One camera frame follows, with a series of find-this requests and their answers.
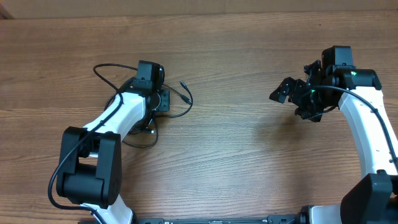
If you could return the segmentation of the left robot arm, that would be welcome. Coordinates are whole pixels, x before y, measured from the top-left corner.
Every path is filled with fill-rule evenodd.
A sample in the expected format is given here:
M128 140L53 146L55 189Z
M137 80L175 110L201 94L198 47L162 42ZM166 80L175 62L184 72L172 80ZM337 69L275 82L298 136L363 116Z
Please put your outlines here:
M134 129L147 129L162 106L165 72L158 63L139 61L135 76L115 88L113 102L82 128L68 127L47 189L62 210L89 211L96 223L136 223L123 201L121 144Z

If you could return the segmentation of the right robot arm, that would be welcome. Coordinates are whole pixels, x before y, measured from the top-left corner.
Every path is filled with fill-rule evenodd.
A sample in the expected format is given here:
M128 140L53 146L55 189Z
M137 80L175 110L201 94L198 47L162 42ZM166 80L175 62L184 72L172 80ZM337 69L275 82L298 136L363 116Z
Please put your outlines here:
M339 204L307 205L267 223L397 223L397 137L387 116L377 73L354 65L351 47L334 45L303 68L306 80L285 78L272 101L296 105L295 114L319 122L339 109L357 148L361 180Z

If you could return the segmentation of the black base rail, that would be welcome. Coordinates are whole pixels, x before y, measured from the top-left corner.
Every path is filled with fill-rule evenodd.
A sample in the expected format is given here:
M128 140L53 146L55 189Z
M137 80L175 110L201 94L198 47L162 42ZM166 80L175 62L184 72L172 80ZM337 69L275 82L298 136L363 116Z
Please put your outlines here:
M139 224L342 224L340 206L304 206L297 214L273 214L255 218L194 218L163 219L133 216L133 223Z

